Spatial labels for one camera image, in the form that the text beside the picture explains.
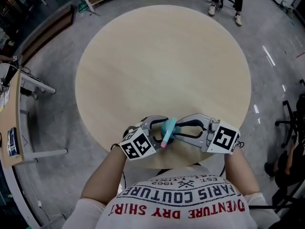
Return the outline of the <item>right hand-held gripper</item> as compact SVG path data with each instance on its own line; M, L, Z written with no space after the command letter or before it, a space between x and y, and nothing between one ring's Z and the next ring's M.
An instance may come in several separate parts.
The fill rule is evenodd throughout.
M174 137L198 147L204 153L232 155L240 138L239 129L224 121L216 121L203 114L192 114L177 121L178 127L199 126L207 129L207 137L200 132L197 136L176 133Z

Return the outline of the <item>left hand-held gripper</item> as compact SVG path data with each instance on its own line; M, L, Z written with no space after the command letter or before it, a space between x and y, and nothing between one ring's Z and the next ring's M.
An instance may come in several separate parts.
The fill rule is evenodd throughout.
M163 123L168 119L166 116L152 115L127 128L119 147L130 161L151 156L161 148L163 140L151 134L151 129L154 124Z

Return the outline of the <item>person's left forearm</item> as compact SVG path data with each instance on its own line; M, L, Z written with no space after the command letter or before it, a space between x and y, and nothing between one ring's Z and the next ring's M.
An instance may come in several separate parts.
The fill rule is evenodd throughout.
M86 182L81 198L107 205L117 195L126 159L122 149L114 144L107 157Z

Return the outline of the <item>person's right forearm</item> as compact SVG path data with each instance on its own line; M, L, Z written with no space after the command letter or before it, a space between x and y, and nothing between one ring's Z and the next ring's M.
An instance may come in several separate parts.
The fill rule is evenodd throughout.
M240 147L236 147L232 155L226 154L224 156L224 164L226 179L231 182L243 196L260 192L256 177Z

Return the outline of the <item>person's white printed t-shirt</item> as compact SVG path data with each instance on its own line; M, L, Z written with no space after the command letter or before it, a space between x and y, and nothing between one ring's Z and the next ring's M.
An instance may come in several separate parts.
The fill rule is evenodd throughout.
M279 221L262 193L242 195L202 166L131 185L107 205L82 198L62 229L269 229Z

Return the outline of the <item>dark blue box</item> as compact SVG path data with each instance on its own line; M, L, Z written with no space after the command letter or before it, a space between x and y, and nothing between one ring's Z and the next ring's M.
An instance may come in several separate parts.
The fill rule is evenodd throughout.
M8 150L9 156L20 155L19 144L18 144L18 139L17 139L17 129L15 127L11 128L8 131L7 150Z

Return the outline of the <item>light wood rectangular desk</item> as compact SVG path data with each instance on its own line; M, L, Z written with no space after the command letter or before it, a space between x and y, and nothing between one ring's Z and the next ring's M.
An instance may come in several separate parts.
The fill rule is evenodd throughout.
M23 111L20 108L20 96L21 96L21 81L24 80L33 84L34 86L45 90L51 94L55 94L56 90L50 86L47 86L18 70L13 76L10 82L10 94L9 99L6 104L3 106L3 110L0 112L0 134L2 138L1 150L1 164L5 168L9 168L15 165L21 165L25 162L33 161L36 158L43 158L56 155L64 155L68 153L68 150L57 149L53 151L43 151L43 152L24 152L24 142L22 139L22 130L21 130L21 118L22 113L27 114L27 111ZM17 144L20 151L19 155L10 156L9 155L9 131L11 129L16 129L16 138Z

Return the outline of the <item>dark wooden platform step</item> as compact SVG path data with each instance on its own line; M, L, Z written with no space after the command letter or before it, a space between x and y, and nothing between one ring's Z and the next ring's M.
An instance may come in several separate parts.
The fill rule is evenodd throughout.
M25 42L21 64L25 65L41 48L73 24L75 9L72 5L60 10L39 27Z

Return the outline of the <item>round beige pedestal table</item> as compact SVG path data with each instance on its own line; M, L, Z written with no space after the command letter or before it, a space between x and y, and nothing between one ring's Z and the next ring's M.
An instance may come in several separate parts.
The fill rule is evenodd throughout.
M76 102L104 148L152 115L204 114L240 129L251 76L234 37L207 15L174 5L129 11L106 24L85 49Z

